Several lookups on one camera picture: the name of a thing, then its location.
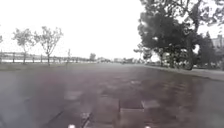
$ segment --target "tree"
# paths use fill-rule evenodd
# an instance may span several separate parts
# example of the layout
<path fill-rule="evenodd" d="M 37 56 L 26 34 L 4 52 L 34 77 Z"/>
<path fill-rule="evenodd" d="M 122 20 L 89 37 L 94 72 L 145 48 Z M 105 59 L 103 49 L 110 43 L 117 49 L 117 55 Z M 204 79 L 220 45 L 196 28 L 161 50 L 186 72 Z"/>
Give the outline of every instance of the tree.
<path fill-rule="evenodd" d="M 152 57 L 152 51 L 149 48 L 144 48 L 143 49 L 143 59 L 147 60 L 150 59 Z"/>
<path fill-rule="evenodd" d="M 42 31 L 43 32 L 40 35 L 35 32 L 34 39 L 36 42 L 39 42 L 43 47 L 43 50 L 47 55 L 48 65 L 50 65 L 50 55 L 54 51 L 60 38 L 63 36 L 63 33 L 61 32 L 60 28 L 56 28 L 54 31 L 52 31 L 46 26 L 42 27 Z"/>
<path fill-rule="evenodd" d="M 35 45 L 33 35 L 29 29 L 25 30 L 16 29 L 16 31 L 13 34 L 14 37 L 12 39 L 17 40 L 17 44 L 23 48 L 24 51 L 23 64 L 25 64 L 26 54 Z"/>
<path fill-rule="evenodd" d="M 193 67 L 192 49 L 198 43 L 199 26 L 224 23 L 224 0 L 140 1 L 146 10 L 141 14 L 138 27 L 144 46 L 162 48 L 170 53 L 171 59 L 176 50 L 186 49 L 188 70 Z M 216 3 L 216 11 L 211 11 L 210 2 Z"/>
<path fill-rule="evenodd" d="M 143 46 L 142 46 L 142 44 L 138 44 L 138 49 L 134 49 L 134 52 L 140 54 L 140 56 L 139 56 L 139 60 L 141 60 L 142 53 L 143 53 Z"/>
<path fill-rule="evenodd" d="M 216 55 L 210 34 L 207 32 L 206 37 L 201 38 L 200 49 L 198 52 L 199 64 L 207 64 L 211 68 L 211 63 L 216 63 Z"/>
<path fill-rule="evenodd" d="M 95 53 L 91 53 L 89 56 L 90 61 L 94 61 L 96 59 L 96 54 Z"/>

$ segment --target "bare tree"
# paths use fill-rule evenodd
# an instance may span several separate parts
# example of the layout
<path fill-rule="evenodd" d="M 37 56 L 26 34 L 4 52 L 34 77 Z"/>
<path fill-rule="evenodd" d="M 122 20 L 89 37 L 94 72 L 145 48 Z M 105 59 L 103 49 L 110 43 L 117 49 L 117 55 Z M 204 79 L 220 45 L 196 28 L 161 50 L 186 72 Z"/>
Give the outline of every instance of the bare tree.
<path fill-rule="evenodd" d="M 50 65 L 50 55 L 54 51 L 61 36 L 63 36 L 63 33 L 61 32 L 60 28 L 56 28 L 55 30 L 52 31 L 50 28 L 47 28 L 46 26 L 42 27 L 42 31 L 43 32 L 40 35 L 37 34 L 37 32 L 35 32 L 34 39 L 36 42 L 39 42 L 43 47 L 43 50 L 47 55 L 48 65 Z"/>
<path fill-rule="evenodd" d="M 25 64 L 27 52 L 35 45 L 33 35 L 29 29 L 25 30 L 16 29 L 16 31 L 13 32 L 13 34 L 14 37 L 12 39 L 17 40 L 17 44 L 23 48 L 24 51 L 23 64 Z"/>

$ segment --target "tree trunk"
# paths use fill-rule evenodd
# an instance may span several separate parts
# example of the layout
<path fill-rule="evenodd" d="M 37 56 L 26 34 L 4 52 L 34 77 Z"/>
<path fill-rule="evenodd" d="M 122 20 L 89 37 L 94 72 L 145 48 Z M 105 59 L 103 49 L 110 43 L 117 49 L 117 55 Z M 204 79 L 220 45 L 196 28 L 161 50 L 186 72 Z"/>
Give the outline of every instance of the tree trunk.
<path fill-rule="evenodd" d="M 222 61 L 221 61 L 221 68 L 222 68 L 222 71 L 224 71 L 224 57 L 222 58 Z"/>
<path fill-rule="evenodd" d="M 23 56 L 23 64 L 26 64 L 26 52 L 24 53 L 24 56 Z"/>
<path fill-rule="evenodd" d="M 47 64 L 50 66 L 50 54 L 47 55 Z"/>
<path fill-rule="evenodd" d="M 192 70 L 193 69 L 193 50 L 192 50 L 192 47 L 191 47 L 191 42 L 188 40 L 187 41 L 187 58 L 188 58 L 188 65 L 187 65 L 187 68 L 186 70 Z"/>
<path fill-rule="evenodd" d="M 163 67 L 163 53 L 160 54 L 160 66 Z"/>
<path fill-rule="evenodd" d="M 174 68 L 174 59 L 173 59 L 173 54 L 170 54 L 170 68 Z"/>

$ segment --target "asphalt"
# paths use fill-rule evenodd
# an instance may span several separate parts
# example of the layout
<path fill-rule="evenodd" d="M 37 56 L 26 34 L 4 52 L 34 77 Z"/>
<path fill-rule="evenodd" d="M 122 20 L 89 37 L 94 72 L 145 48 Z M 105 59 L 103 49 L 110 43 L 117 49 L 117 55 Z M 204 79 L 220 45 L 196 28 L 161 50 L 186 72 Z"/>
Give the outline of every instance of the asphalt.
<path fill-rule="evenodd" d="M 0 128 L 223 128 L 224 82 L 83 64 L 0 72 Z"/>

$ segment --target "railing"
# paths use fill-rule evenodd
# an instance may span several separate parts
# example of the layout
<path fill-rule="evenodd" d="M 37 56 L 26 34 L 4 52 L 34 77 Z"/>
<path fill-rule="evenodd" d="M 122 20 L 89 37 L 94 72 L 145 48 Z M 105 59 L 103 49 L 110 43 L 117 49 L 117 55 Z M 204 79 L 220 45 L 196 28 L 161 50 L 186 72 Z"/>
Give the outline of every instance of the railing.
<path fill-rule="evenodd" d="M 51 56 L 50 63 L 78 63 L 92 62 L 90 59 L 81 57 L 57 57 Z M 0 63 L 47 63 L 46 55 L 25 54 L 23 52 L 0 52 Z"/>

